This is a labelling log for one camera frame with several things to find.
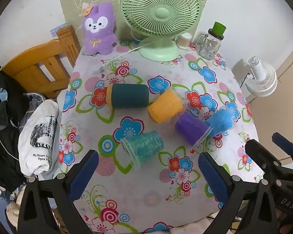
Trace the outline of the black clothing pile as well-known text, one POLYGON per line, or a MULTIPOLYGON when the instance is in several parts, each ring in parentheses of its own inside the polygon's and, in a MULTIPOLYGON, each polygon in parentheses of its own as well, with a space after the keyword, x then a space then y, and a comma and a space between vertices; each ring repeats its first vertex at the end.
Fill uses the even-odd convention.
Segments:
POLYGON ((13 192, 26 182, 18 161, 18 139, 30 100, 26 90, 2 70, 0 90, 7 92, 6 98, 0 99, 0 186, 13 192))

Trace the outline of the white floor fan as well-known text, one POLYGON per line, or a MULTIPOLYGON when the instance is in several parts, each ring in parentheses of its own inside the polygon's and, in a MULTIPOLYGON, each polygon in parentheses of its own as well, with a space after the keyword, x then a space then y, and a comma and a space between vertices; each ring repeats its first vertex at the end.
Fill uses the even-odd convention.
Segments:
POLYGON ((277 88, 277 74, 272 65, 253 56, 248 59, 248 66, 253 75, 246 81, 247 90, 256 97, 270 96, 277 88))

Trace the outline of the beige wall poster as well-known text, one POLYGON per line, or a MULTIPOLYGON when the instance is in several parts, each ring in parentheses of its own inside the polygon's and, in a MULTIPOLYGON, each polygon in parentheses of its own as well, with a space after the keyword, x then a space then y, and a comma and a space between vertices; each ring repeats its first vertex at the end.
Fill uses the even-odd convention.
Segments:
MULTIPOLYGON (((202 11, 206 1, 207 0, 201 0, 202 11)), ((102 2, 111 2, 113 5, 113 12, 116 17, 114 34, 116 35, 117 40, 129 40, 131 39, 133 33, 137 34, 138 37, 145 38, 142 34, 131 30, 130 27, 124 22, 120 11, 121 0, 60 0, 60 2, 66 23, 73 26, 78 39, 84 40, 84 33, 82 29, 83 16, 81 15, 83 10, 89 5, 95 5, 102 2)), ((194 34, 196 32, 200 18, 187 32, 190 34, 194 34)))

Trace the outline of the orange cup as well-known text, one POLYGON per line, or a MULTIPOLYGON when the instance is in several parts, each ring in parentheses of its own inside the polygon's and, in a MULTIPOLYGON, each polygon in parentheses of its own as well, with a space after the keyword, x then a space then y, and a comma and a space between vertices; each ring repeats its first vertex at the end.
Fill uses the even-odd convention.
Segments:
POLYGON ((169 87, 148 108, 151 118, 158 124, 172 118, 177 113, 186 109, 186 102, 182 95, 169 87))

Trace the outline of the white printed t-shirt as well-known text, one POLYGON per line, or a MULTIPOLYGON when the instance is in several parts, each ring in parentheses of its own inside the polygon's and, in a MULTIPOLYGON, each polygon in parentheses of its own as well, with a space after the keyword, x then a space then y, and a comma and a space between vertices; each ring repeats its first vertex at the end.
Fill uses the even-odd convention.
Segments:
POLYGON ((30 116, 18 139, 19 165, 29 177, 48 172, 53 166, 53 143, 59 105, 47 99, 30 116))

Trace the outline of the blue cup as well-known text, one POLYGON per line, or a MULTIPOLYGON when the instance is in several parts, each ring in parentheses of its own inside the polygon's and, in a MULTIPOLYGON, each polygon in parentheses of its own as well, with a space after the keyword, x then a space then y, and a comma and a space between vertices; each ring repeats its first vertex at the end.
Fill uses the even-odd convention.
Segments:
POLYGON ((231 108, 223 106, 204 123, 212 128, 209 137, 215 137, 233 128, 236 123, 234 111, 231 108))

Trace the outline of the green desk fan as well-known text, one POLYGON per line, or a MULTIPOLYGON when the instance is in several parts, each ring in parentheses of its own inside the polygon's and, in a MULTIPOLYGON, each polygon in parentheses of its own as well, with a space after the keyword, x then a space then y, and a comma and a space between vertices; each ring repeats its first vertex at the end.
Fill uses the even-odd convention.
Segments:
POLYGON ((120 11, 131 30, 145 36, 141 56, 158 62, 174 60, 179 49, 174 38, 187 32, 200 18, 201 0, 121 0, 120 11))

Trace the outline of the cotton swab jar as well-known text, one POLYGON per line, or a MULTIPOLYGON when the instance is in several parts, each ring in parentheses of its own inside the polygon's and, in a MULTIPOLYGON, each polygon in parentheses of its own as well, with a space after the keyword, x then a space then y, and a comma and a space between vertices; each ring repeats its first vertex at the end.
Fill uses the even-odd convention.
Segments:
POLYGON ((186 49, 188 45, 190 44, 193 36, 189 33, 183 33, 176 37, 176 45, 180 49, 186 49))

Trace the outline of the dark teal cup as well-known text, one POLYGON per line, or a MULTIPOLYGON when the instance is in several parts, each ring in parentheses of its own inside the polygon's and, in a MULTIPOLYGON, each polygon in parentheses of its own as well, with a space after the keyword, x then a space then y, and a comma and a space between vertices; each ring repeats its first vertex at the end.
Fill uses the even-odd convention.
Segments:
POLYGON ((146 108, 149 89, 144 84, 111 84, 107 87, 106 103, 111 108, 146 108))

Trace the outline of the purple cup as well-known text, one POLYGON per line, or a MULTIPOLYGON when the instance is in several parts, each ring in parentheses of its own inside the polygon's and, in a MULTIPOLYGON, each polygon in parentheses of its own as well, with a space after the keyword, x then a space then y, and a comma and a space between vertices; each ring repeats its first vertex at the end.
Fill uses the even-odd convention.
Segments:
POLYGON ((197 148, 212 131, 211 126, 190 113, 184 113, 179 117, 175 129, 193 148, 197 148))

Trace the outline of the glass mug green lid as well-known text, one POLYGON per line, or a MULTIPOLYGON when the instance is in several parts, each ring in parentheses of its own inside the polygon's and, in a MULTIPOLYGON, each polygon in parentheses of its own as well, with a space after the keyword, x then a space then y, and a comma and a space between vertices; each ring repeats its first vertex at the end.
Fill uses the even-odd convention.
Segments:
POLYGON ((206 60, 213 60, 221 47, 226 29, 222 23, 215 22, 206 34, 201 34, 198 37, 197 53, 206 60))

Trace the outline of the turquoise glitter cup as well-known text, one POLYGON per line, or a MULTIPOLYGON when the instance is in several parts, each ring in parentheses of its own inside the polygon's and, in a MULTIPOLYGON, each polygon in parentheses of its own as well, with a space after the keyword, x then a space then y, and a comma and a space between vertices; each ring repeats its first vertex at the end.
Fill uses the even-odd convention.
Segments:
POLYGON ((139 169, 142 164, 164 149, 164 141, 161 135, 154 130, 145 134, 123 138, 121 143, 136 169, 139 169))

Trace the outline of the purple plush bunny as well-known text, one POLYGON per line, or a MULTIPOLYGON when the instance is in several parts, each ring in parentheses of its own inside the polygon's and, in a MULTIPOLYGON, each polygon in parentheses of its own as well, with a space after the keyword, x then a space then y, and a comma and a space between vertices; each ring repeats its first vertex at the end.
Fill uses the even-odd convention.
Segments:
POLYGON ((116 17, 111 2, 102 2, 86 7, 82 14, 83 45, 86 55, 109 55, 117 37, 114 34, 116 17))

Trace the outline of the floral tablecloth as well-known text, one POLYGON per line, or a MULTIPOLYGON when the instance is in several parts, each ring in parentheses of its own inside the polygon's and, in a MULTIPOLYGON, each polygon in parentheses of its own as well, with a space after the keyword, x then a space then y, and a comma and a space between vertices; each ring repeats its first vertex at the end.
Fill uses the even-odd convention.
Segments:
POLYGON ((196 46, 167 62, 155 62, 122 41, 111 54, 86 55, 81 50, 65 93, 59 144, 59 172, 68 172, 89 150, 99 154, 98 167, 74 205, 93 232, 152 232, 182 226, 217 212, 217 202, 199 168, 200 152, 208 152, 229 174, 257 182, 260 167, 245 152, 257 139, 250 109, 234 75, 220 54, 207 61, 196 46), (234 111, 232 129, 208 137, 197 148, 167 120, 156 123, 145 108, 115 109, 105 101, 113 83, 144 84, 149 102, 168 87, 183 95, 186 112, 206 120, 221 107, 234 111), (121 139, 151 131, 164 149, 139 169, 121 139))

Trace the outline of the wooden chair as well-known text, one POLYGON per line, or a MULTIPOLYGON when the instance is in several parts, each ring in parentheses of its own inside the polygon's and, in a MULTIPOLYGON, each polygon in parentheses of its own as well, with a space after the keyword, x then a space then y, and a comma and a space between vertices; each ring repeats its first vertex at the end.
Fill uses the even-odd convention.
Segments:
POLYGON ((70 82, 60 55, 66 56, 71 66, 75 66, 81 50, 72 25, 60 28, 56 34, 57 39, 22 52, 2 68, 28 92, 41 93, 50 99, 56 98, 70 82))

